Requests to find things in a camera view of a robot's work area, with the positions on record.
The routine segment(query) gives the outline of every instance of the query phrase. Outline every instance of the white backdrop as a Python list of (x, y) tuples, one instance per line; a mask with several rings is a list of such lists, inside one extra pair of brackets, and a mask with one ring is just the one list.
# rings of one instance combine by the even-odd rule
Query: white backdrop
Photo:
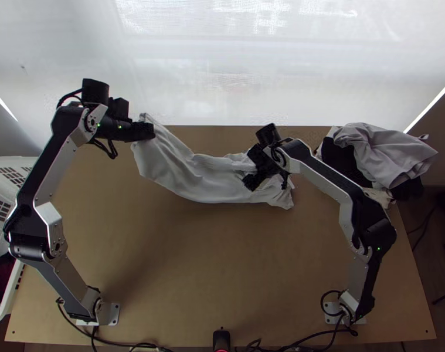
[(445, 0), (0, 1), (0, 97), (39, 146), (83, 77), (164, 124), (403, 130), (445, 86)]

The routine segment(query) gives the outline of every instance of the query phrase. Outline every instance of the black cloth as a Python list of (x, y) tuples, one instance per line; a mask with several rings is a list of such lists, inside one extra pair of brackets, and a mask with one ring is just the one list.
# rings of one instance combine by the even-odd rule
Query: black cloth
[(419, 198), (424, 193), (424, 186), (420, 177), (407, 180), (396, 187), (393, 187), (390, 192), (394, 199), (398, 201), (407, 201), (413, 198)]
[[(333, 138), (325, 137), (321, 146), (321, 158), (326, 165), (345, 175), (359, 186), (372, 188), (372, 182), (367, 180), (357, 167), (352, 145), (341, 148), (334, 144)], [(424, 192), (424, 187), (421, 178), (417, 177), (401, 183), (390, 191), (394, 199), (407, 201), (420, 197)]]
[(352, 145), (341, 148), (333, 143), (333, 138), (325, 137), (321, 146), (321, 158), (326, 165), (345, 175), (359, 186), (372, 188), (372, 182), (358, 170)]

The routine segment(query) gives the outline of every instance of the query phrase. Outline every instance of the laundry basket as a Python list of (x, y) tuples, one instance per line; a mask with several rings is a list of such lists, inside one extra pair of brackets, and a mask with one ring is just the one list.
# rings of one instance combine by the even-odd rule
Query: laundry basket
[[(0, 157), (0, 256), (7, 252), (2, 227), (15, 204), (15, 197), (36, 162), (35, 157)], [(11, 312), (15, 291), (23, 272), (22, 262), (16, 260), (0, 303), (0, 321)]]

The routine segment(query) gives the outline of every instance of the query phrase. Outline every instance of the wooden table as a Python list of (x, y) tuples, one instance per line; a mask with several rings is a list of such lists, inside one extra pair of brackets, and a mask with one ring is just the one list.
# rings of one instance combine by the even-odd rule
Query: wooden table
[[(173, 127), (198, 153), (247, 150), (257, 127)], [(281, 127), (282, 136), (316, 147), (327, 127)], [(338, 204), (293, 177), (295, 207), (199, 204), (141, 178), (129, 145), (110, 160), (86, 145), (55, 196), (68, 254), (88, 285), (121, 303), (119, 324), (101, 327), (114, 341), (209, 346), (229, 329), (234, 346), (263, 338), (282, 346), (329, 330), (320, 296), (343, 289), (352, 255), (338, 225)], [(433, 323), (403, 223), (376, 282), (376, 306), (359, 336), (337, 343), (435, 339)], [(23, 275), (6, 339), (90, 344), (63, 320), (57, 293), (32, 268)], [(322, 336), (312, 343), (327, 343)]]

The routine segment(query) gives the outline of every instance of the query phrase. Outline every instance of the crumpled white fabric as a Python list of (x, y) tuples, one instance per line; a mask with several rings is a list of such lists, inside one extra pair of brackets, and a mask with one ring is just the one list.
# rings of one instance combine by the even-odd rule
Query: crumpled white fabric
[(173, 193), (201, 203), (268, 203), (290, 209), (294, 206), (289, 181), (275, 175), (251, 192), (242, 183), (256, 167), (246, 153), (212, 157), (194, 154), (181, 140), (148, 114), (140, 120), (154, 124), (155, 138), (131, 144), (141, 176)]
[(420, 138), (366, 123), (348, 123), (333, 133), (334, 143), (354, 147), (360, 172), (374, 188), (392, 189), (424, 174), (437, 151)]

